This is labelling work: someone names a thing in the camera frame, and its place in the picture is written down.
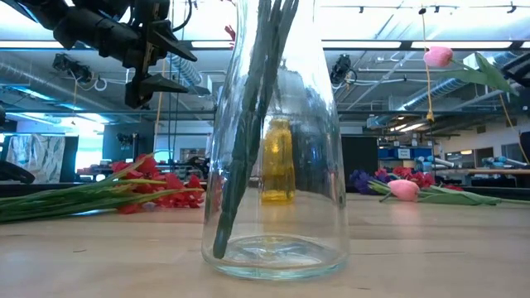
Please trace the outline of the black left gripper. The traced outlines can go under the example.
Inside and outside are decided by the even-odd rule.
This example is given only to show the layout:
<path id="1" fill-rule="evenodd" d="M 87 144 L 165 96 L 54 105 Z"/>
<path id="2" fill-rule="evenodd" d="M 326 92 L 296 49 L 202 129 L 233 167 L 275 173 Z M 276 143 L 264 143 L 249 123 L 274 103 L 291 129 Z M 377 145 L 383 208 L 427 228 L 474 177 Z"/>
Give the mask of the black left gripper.
<path id="1" fill-rule="evenodd" d="M 80 42 L 102 57 L 120 61 L 126 69 L 133 68 L 135 75 L 125 84 L 125 104 L 130 108 L 145 105 L 154 93 L 188 92 L 161 74 L 149 74 L 161 49 L 197 61 L 173 34 L 171 22 L 161 20 L 159 1 L 78 1 L 66 10 L 53 36 L 66 49 Z"/>

